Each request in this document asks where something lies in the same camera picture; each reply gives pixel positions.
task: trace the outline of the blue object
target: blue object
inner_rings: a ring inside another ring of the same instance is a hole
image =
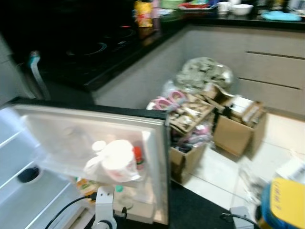
[[[302,18],[293,13],[284,13],[281,11],[270,11],[262,14],[262,17],[267,20],[274,21],[301,21]]]
[[[296,227],[280,220],[272,214],[270,209],[270,189],[271,184],[268,184],[262,193],[261,209],[264,221],[274,229],[297,229]]]

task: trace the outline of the refrigerator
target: refrigerator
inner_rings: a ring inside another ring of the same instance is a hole
[[[133,200],[133,207],[127,210],[128,219],[168,224],[170,173],[169,120],[166,112],[18,98],[1,107],[0,117],[6,117],[6,122],[14,123],[13,126],[22,131],[22,141],[31,142],[35,146],[31,154],[32,163],[38,165],[44,175],[49,176],[45,177],[45,185],[52,174],[62,176],[55,186],[43,189],[40,184],[35,187],[40,189],[36,192],[41,193],[35,197],[35,201],[44,198],[43,194],[52,188],[56,189],[54,193],[60,192],[58,195],[66,193],[67,196],[74,197],[77,194],[72,195],[71,192],[75,192],[75,187],[67,182],[66,177],[81,177],[105,185],[122,185],[131,190],[136,198]],[[75,139],[67,138],[67,129],[73,129],[81,135]],[[91,145],[94,142],[110,143],[119,139],[128,140],[133,146],[141,148],[145,171],[141,179],[120,183],[110,178],[102,169],[94,174],[84,171],[86,163],[93,155]],[[52,204],[52,198],[45,202],[48,201],[48,204]],[[113,207],[118,213],[123,208],[115,200]]]

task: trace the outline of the refrigerator door shelf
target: refrigerator door shelf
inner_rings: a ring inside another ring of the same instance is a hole
[[[96,156],[92,144],[125,139],[133,146],[139,146],[146,177],[122,185],[137,188],[151,183],[154,203],[148,204],[152,210],[149,219],[154,218],[154,212],[158,210],[162,223],[168,224],[168,124],[165,113],[103,106],[67,108],[66,105],[33,103],[32,100],[13,101],[10,108],[5,109],[12,109],[39,142],[35,161],[58,173],[116,184],[102,169],[91,175],[83,171],[87,161]]]

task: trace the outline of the black countertop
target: black countertop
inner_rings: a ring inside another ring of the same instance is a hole
[[[190,24],[305,32],[304,20],[300,22],[266,21],[253,13],[240,17],[232,14],[218,16],[216,9],[210,13],[176,12],[171,16],[154,19],[153,28],[139,29],[139,35],[141,36],[151,32],[151,30],[154,30],[154,33],[145,39],[134,40],[132,45],[120,53],[110,54],[107,58],[100,60],[98,58],[88,58],[87,60],[70,61],[69,63],[61,60],[41,61],[39,64],[41,75],[48,80],[64,83],[82,91],[96,91]]]

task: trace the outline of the white tile floor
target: white tile floor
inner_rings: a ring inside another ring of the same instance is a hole
[[[269,181],[275,170],[292,157],[291,150],[305,160],[305,123],[268,114],[265,138],[251,160],[243,156],[234,162],[208,148],[184,186],[225,209],[246,206],[253,217],[255,204],[248,201],[239,167],[248,165],[254,175]]]

